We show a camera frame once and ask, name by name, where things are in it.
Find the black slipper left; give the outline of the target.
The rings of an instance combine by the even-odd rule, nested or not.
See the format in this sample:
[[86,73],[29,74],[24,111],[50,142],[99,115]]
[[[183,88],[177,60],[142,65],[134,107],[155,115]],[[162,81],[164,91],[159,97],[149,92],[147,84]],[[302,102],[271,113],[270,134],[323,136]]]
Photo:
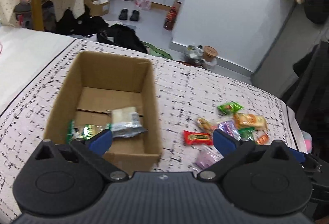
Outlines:
[[122,9],[118,19],[119,20],[127,20],[128,19],[128,9]]

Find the patterned white bed blanket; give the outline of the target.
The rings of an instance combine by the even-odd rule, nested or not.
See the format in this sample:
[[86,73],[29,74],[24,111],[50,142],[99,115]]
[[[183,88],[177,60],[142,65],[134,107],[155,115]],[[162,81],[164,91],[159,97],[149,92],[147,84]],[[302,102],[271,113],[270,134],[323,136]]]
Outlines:
[[[139,57],[138,52],[96,42],[68,39],[53,53],[24,56],[20,67],[8,66],[1,89],[11,97],[1,106],[1,217],[9,222],[19,215],[12,185],[21,167],[40,143],[46,122],[74,57],[81,51]],[[238,102],[248,114],[266,118],[271,140],[305,151],[306,146],[294,112],[277,97],[243,81],[152,57],[160,111],[162,158],[156,171],[187,169],[197,149],[183,146],[181,133],[194,129],[199,116],[212,120],[217,106]]]

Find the green floor mat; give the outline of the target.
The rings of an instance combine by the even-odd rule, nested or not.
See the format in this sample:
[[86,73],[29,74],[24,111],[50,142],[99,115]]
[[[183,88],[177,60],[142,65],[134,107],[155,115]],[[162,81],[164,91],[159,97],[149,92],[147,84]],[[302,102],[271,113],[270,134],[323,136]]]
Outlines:
[[163,49],[157,48],[154,45],[147,42],[142,42],[142,43],[146,47],[149,55],[155,57],[162,57],[168,60],[173,60],[172,56],[169,53],[165,52]]

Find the pink plastic bag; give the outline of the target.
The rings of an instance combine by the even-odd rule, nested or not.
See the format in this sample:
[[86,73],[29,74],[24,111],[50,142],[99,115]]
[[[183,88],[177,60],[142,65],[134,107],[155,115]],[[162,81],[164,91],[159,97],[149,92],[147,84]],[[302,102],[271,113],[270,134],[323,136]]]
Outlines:
[[150,10],[152,7],[151,0],[135,0],[135,6],[140,10]]

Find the orange cracker pack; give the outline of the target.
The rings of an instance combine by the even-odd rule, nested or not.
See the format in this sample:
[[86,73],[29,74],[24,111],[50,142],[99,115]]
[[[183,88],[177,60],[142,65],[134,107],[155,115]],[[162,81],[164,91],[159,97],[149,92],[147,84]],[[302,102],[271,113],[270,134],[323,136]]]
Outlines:
[[235,126],[238,129],[253,127],[256,130],[267,130],[267,123],[264,116],[254,114],[234,114]]

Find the purple wafer pack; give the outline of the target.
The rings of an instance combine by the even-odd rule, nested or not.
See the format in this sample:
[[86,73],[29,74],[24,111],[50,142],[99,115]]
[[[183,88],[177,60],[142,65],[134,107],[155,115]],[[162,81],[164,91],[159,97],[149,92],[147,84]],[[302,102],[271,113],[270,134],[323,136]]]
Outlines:
[[234,120],[227,120],[223,121],[218,124],[218,129],[222,130],[223,132],[227,133],[231,137],[234,137],[236,140],[240,140],[241,136],[239,134],[239,131],[237,130],[235,126]]

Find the open cardboard box on floor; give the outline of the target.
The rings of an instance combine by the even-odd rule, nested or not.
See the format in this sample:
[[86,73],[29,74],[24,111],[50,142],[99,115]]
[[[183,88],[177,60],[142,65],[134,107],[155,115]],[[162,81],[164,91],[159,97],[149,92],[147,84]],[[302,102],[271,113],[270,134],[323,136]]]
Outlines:
[[90,3],[90,15],[92,16],[104,16],[109,13],[109,9],[109,0],[96,0]]

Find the red chocolate bar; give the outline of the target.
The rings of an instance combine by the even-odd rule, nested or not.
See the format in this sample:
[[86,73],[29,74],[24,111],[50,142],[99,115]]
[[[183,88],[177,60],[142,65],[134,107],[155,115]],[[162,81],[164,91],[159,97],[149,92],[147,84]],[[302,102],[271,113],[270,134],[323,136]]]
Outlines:
[[197,133],[184,130],[183,139],[186,145],[213,145],[212,137],[207,133]]

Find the black clothes pile on floor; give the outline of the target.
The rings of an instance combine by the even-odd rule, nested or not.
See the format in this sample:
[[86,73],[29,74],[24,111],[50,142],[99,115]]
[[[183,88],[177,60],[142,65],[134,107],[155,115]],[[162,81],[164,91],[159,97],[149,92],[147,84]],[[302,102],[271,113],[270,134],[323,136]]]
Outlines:
[[55,33],[83,38],[95,35],[99,43],[148,53],[146,46],[132,28],[117,23],[110,26],[101,16],[91,16],[87,5],[84,8],[85,12],[78,18],[73,16],[70,9],[65,10],[63,17],[56,22]]

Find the small clear candy packet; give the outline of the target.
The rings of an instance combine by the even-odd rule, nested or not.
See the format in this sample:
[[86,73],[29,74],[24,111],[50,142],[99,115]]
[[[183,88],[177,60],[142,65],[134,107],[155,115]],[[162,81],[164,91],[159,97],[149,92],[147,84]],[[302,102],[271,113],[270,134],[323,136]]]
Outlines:
[[218,128],[218,124],[215,120],[208,121],[205,118],[198,117],[196,119],[197,126],[208,135],[212,135],[213,132]]

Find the brown cardboard box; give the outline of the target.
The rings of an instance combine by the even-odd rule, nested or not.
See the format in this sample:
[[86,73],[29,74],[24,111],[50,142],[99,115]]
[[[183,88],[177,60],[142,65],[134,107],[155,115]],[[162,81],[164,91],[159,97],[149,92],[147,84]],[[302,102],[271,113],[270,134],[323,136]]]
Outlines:
[[147,132],[115,138],[103,158],[132,174],[150,171],[162,155],[153,63],[145,58],[84,51],[73,60],[47,121],[44,138],[64,144],[69,123],[104,126],[110,111],[134,107]]

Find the white cracker snack pack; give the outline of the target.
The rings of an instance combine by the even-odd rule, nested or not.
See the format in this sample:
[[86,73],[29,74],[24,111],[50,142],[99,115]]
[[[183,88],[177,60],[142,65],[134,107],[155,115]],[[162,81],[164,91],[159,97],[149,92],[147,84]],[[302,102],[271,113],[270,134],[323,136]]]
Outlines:
[[140,121],[139,113],[135,107],[111,110],[109,114],[113,138],[133,138],[147,132],[147,129]]

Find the green sandwich biscuit pack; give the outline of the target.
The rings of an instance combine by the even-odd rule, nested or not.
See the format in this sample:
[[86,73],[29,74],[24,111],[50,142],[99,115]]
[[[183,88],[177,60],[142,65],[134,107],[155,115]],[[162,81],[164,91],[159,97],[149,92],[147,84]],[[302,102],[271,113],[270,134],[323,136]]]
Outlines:
[[105,129],[111,129],[111,124],[107,123],[105,126],[93,124],[76,125],[75,120],[71,120],[67,129],[66,143],[69,144],[78,138],[89,140]]

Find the orange snack packet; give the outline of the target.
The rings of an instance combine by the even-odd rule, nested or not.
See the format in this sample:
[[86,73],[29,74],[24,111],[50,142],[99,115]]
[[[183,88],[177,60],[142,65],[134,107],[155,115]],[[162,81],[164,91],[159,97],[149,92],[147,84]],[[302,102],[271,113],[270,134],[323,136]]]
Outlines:
[[261,135],[260,137],[258,137],[255,142],[258,145],[266,145],[266,143],[268,143],[268,141],[269,141],[269,137],[268,137],[268,135],[266,133],[264,133],[263,135]]

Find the black slipper right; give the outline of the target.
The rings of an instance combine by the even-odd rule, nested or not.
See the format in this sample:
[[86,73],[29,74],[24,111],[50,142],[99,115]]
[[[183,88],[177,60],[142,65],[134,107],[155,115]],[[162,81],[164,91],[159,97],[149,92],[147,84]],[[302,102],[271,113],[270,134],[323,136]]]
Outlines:
[[138,10],[133,10],[129,20],[133,21],[133,22],[138,22],[139,17],[140,17],[139,11]]

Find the small purple candy packet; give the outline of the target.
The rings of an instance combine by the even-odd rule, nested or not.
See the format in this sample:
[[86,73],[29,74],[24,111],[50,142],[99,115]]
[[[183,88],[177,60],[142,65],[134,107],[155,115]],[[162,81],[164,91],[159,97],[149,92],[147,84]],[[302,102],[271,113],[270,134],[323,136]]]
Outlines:
[[222,158],[222,154],[214,147],[203,145],[192,163],[192,169],[196,172],[200,172],[222,160]]

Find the red oil bottle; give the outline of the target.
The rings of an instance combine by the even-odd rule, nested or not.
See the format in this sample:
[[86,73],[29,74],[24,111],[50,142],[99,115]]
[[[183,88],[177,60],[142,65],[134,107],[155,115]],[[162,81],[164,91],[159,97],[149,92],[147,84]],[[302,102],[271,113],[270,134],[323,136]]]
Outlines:
[[164,29],[166,30],[173,30],[173,27],[175,25],[175,21],[177,18],[177,10],[176,7],[171,7],[169,12],[166,15],[165,21],[164,21]]

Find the black slipper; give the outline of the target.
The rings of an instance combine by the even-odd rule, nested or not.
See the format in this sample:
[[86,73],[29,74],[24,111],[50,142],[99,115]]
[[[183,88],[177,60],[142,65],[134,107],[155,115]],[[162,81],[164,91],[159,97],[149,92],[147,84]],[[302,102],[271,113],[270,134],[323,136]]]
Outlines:
[[133,22],[138,22],[139,17],[140,17],[139,11],[138,10],[133,10],[129,20],[133,21]]
[[128,19],[128,9],[122,9],[118,19],[119,20],[127,20]]

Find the light green snack packet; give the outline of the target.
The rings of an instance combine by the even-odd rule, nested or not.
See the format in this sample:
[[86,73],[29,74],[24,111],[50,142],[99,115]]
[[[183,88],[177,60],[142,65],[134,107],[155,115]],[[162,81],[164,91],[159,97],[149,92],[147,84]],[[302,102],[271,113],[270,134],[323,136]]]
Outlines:
[[242,110],[243,108],[244,107],[241,104],[239,104],[235,101],[230,101],[230,102],[217,106],[219,113],[221,113],[223,115],[235,114],[238,111]]

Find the dark green snack packet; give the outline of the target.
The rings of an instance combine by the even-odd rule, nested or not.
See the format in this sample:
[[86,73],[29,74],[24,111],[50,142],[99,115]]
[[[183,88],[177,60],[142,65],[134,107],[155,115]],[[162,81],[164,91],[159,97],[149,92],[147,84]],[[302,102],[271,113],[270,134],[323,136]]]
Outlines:
[[254,127],[245,127],[237,130],[241,139],[254,141]]

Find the brown lidded tub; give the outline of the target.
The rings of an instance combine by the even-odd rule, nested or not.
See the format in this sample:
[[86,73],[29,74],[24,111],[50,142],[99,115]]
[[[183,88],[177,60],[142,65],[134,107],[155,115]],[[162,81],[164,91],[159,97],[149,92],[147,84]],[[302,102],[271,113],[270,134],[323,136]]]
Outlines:
[[211,46],[206,45],[204,46],[203,50],[204,50],[203,59],[207,62],[211,62],[218,55],[218,51]]

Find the black chair with clothes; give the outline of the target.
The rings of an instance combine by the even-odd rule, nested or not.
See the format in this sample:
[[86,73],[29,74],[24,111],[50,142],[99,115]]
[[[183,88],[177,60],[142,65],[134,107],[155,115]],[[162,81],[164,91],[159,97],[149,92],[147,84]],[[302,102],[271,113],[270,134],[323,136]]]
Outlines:
[[310,53],[293,64],[297,80],[281,99],[295,112],[297,123],[328,123],[328,42],[315,45]]

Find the plastic bag by wall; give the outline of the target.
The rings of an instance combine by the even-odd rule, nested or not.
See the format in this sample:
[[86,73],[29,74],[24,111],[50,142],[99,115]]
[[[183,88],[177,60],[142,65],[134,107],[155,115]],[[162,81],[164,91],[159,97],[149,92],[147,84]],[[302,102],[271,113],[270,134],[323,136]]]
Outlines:
[[202,45],[195,46],[195,45],[188,45],[183,52],[185,56],[185,61],[193,66],[200,66],[202,65],[202,59],[204,50]]

